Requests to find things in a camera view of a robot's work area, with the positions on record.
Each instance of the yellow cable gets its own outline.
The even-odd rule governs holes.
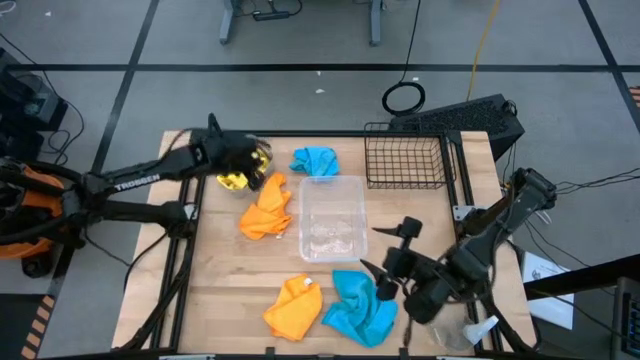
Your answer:
[[[485,26],[484,32],[482,33],[482,38],[480,39],[478,50],[476,50],[476,58],[473,59],[473,69],[471,70],[471,82],[469,82],[469,91],[467,91],[467,101],[469,101],[469,98],[471,98],[471,89],[473,89],[473,82],[476,78],[476,66],[478,66],[478,58],[480,57],[480,52],[482,51],[482,47],[484,46],[484,39],[487,38],[489,29],[491,28],[491,24],[493,23],[493,18],[496,17],[496,14],[498,13],[498,7],[500,7],[500,0],[496,0],[496,3],[493,4],[491,15],[489,15],[489,21],[487,21],[487,26]]]

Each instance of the orange and black machine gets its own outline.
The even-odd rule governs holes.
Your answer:
[[[30,277],[48,274],[54,244],[82,248],[81,232],[102,220],[157,223],[169,236],[187,236],[194,228],[191,206],[179,201],[149,205],[109,200],[113,194],[162,180],[242,174],[259,189],[269,145],[241,132],[223,132],[213,114],[208,129],[191,131],[189,144],[168,150],[157,160],[94,174],[42,162],[0,159],[0,259],[21,259]]]

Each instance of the white paper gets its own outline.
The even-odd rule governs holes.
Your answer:
[[[549,260],[527,252],[524,255],[522,281],[527,283],[529,281],[561,274],[566,271],[569,270],[558,266]],[[573,294],[559,296],[559,298],[573,304]],[[545,298],[531,300],[529,301],[529,311],[531,311],[531,315],[552,324],[569,330],[573,328],[573,307],[557,299]]]

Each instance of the table leg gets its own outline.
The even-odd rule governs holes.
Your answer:
[[[371,40],[369,45],[378,46],[380,44],[380,10],[382,0],[371,0]]]
[[[222,2],[224,3],[224,14],[222,14],[222,24],[220,25],[220,44],[224,45],[229,41],[235,0],[222,0]]]

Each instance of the orange towel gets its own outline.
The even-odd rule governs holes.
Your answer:
[[[320,285],[307,274],[285,281],[276,303],[262,318],[271,327],[271,335],[300,341],[322,310]]]
[[[291,198],[290,191],[280,190],[287,181],[281,173],[274,173],[264,185],[257,204],[251,204],[240,219],[240,231],[251,240],[259,240],[265,234],[281,234],[291,222],[284,207]]]

